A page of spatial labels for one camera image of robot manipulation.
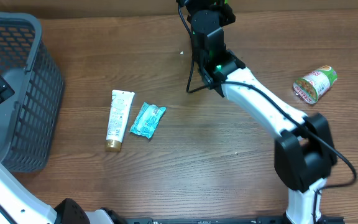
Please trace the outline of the teal wet wipes packet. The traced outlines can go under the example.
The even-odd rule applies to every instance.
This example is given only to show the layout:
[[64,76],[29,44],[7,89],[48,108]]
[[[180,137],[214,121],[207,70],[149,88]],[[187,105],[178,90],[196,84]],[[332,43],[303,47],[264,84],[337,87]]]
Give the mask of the teal wet wipes packet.
[[130,128],[130,132],[150,139],[154,135],[165,111],[166,107],[158,107],[157,105],[150,105],[145,102],[142,105],[134,124]]

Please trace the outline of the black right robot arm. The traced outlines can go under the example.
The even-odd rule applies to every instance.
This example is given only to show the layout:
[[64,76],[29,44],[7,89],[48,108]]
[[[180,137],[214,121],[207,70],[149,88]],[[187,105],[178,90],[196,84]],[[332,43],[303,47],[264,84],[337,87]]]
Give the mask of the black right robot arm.
[[[246,64],[227,49],[223,27],[236,17],[226,1],[177,0],[180,19],[191,40],[191,69],[197,69],[204,89],[216,90],[258,121],[274,139],[274,168],[288,187],[288,207],[282,217],[257,219],[257,223],[344,223],[319,210],[326,189],[355,184],[357,172],[333,143],[327,119],[308,116],[291,107],[263,86]],[[331,169],[342,160],[353,178],[343,184],[326,183]]]

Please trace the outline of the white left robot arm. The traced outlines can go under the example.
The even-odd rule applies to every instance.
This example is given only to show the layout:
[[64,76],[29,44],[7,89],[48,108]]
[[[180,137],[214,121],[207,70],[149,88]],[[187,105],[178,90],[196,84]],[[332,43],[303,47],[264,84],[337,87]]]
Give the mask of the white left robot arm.
[[[9,148],[16,127],[20,85],[8,84],[0,75],[0,146]],[[84,211],[66,198],[52,207],[31,194],[0,163],[0,223],[125,223],[115,211],[100,208]]]

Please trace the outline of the white tube with gold cap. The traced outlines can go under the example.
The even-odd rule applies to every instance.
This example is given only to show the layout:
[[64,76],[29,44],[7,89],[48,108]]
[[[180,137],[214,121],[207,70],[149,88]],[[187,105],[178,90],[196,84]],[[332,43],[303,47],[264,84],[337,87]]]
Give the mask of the white tube with gold cap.
[[106,135],[105,150],[120,152],[135,93],[113,90]]

